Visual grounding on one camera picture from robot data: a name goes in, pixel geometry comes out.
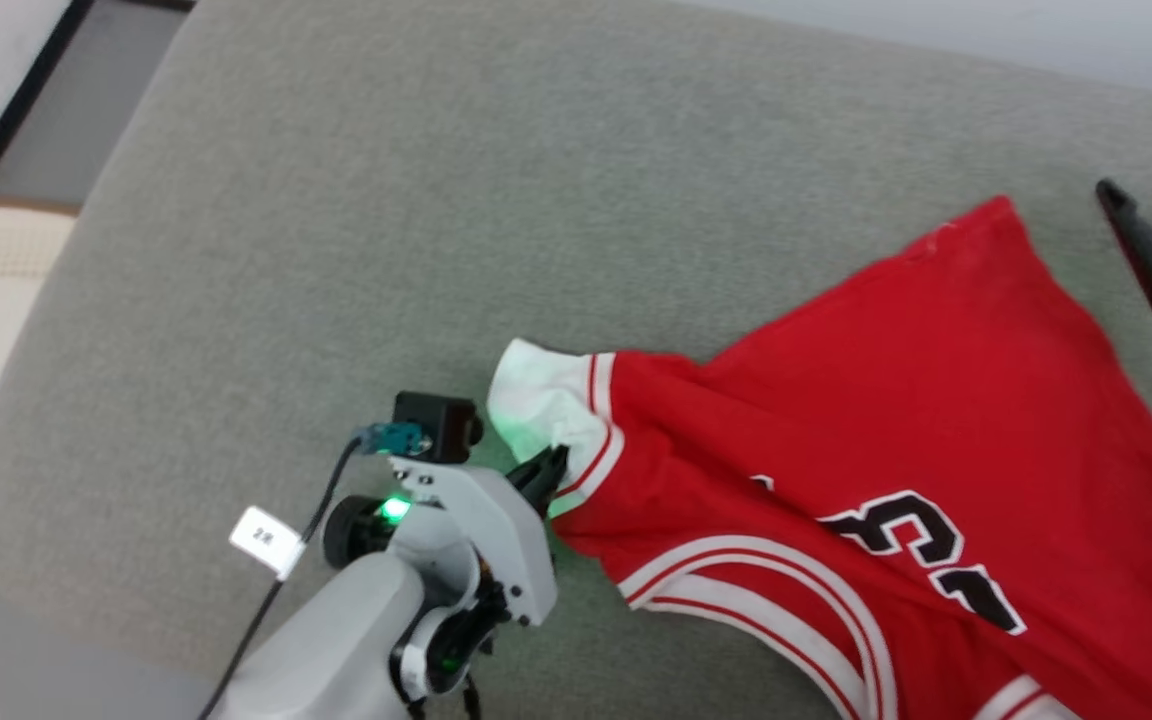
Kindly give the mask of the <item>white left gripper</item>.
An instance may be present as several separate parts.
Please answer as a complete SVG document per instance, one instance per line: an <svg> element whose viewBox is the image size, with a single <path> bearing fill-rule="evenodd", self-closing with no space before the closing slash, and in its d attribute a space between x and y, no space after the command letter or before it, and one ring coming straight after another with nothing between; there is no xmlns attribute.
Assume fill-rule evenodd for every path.
<svg viewBox="0 0 1152 720"><path fill-rule="evenodd" d="M558 602L556 571L543 520L567 478L566 445L550 446L506 473L392 456L410 492L388 553L406 564L387 606L387 626L408 626L429 600L467 611L488 583L506 596L507 616L541 626Z"/></svg>

